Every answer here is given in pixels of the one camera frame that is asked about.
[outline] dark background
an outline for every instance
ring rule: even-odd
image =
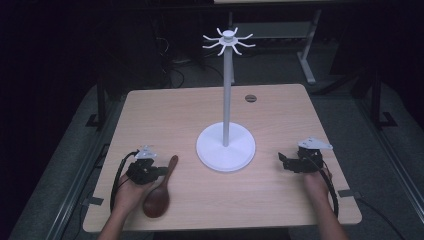
[[[169,59],[158,56],[163,46],[153,36],[166,37],[174,51],[201,64],[201,34],[225,24],[198,13],[166,14],[158,23],[146,14],[80,11],[110,4],[83,2],[0,3],[1,239],[13,229],[78,105],[99,77],[112,97],[166,87],[162,67]],[[317,39],[341,43],[334,73],[362,66],[378,71],[424,126],[424,30],[418,1],[370,2],[376,5],[348,9],[343,16],[324,12]]]

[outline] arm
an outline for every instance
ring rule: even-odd
[[[324,171],[331,178],[328,170],[324,169]],[[333,209],[328,201],[328,188],[321,174],[319,172],[304,174],[304,185],[317,215],[321,239],[349,239],[333,213]]]
[[[125,220],[131,211],[139,205],[141,196],[153,185],[153,182],[137,185],[129,180],[127,175],[123,175],[119,179],[119,184],[122,185],[116,194],[115,206],[97,238],[99,240],[119,239]]]

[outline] black cable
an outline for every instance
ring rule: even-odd
[[[172,68],[171,71],[179,73],[181,75],[181,78],[182,78],[180,84],[177,87],[175,87],[174,83],[172,82],[172,78],[170,77],[169,81],[170,81],[171,88],[180,88],[184,84],[184,81],[185,81],[184,74],[181,71],[174,69],[174,68]]]
[[[400,239],[405,240],[405,237],[399,232],[399,230],[395,227],[395,225],[393,225],[393,223],[386,216],[384,216],[384,214],[382,214],[378,209],[373,207],[371,204],[369,204],[362,198],[357,198],[357,200],[361,202],[362,204],[364,204],[365,206],[369,207],[375,213],[377,213],[381,218],[383,218],[384,221],[386,221],[387,224],[389,224],[389,226],[393,229],[393,231],[396,232],[396,234],[398,235]]]
[[[218,73],[218,75],[222,78],[222,79],[224,79],[224,76],[222,75],[222,73],[218,70],[218,69],[216,69],[216,68],[214,68],[214,67],[212,67],[212,66],[210,66],[210,65],[204,65],[205,67],[208,67],[208,68],[210,68],[210,69],[212,69],[212,70],[214,70],[215,72],[217,72]]]
[[[90,194],[92,194],[93,192],[94,192],[94,190],[91,190],[90,192],[88,192],[87,195],[85,196],[85,199],[87,199],[88,196],[90,196]],[[83,207],[84,207],[84,205],[81,204],[81,208],[80,208],[80,211],[79,211],[79,217],[78,217],[78,226],[80,226],[81,223],[82,223],[82,209],[83,209]],[[75,236],[72,239],[73,240],[77,239],[80,232],[81,232],[81,226],[78,228],[78,232],[75,234]]]
[[[336,217],[339,217],[339,201],[337,200],[337,194],[336,194],[336,190],[334,189],[334,185],[333,185],[333,181],[331,180],[331,178],[329,178],[327,176],[327,174],[325,174],[325,172],[309,157],[305,157],[306,159],[308,159],[319,171],[319,173],[321,174],[322,178],[324,179],[325,183],[327,184],[327,188],[328,191],[330,192],[331,198],[333,199],[333,212],[334,215],[336,215]],[[330,169],[327,166],[327,163],[322,160],[322,162],[324,163],[325,167],[328,169],[328,173],[331,174]]]
[[[127,156],[125,156],[124,159],[121,160],[121,164],[119,165],[118,171],[116,172],[115,181],[113,182],[112,191],[110,193],[110,211],[111,212],[112,212],[113,206],[115,205],[115,196],[118,191],[119,178],[121,177],[122,169],[124,168],[125,163],[127,162],[127,159],[130,156],[135,156],[138,152],[139,152],[138,150],[136,152],[130,152],[127,154]]]
[[[119,184],[119,186],[118,186],[118,188],[116,189],[116,191],[118,191],[119,190],[119,188],[122,186],[122,185],[124,185],[124,183],[126,183],[128,180],[130,180],[130,177],[128,176],[128,178],[127,179],[125,179],[125,181],[123,181],[121,184]]]

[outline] wrist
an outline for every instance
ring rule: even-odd
[[[330,202],[328,200],[328,194],[309,196],[309,199],[311,200],[314,206],[317,206],[317,207],[322,207],[326,205],[330,206]]]
[[[120,220],[124,220],[128,217],[129,215],[129,211],[123,209],[123,208],[119,208],[118,206],[116,206],[111,213],[111,217],[114,217],[116,219],[120,219]]]
[[[314,208],[315,213],[317,213],[318,215],[321,215],[326,212],[333,212],[333,209],[328,199],[313,200],[312,207]]]

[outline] spoon bowl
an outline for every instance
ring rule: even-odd
[[[178,162],[178,156],[173,156],[169,161],[168,173],[155,189],[150,191],[143,203],[143,211],[149,218],[162,216],[169,206],[168,180]]]

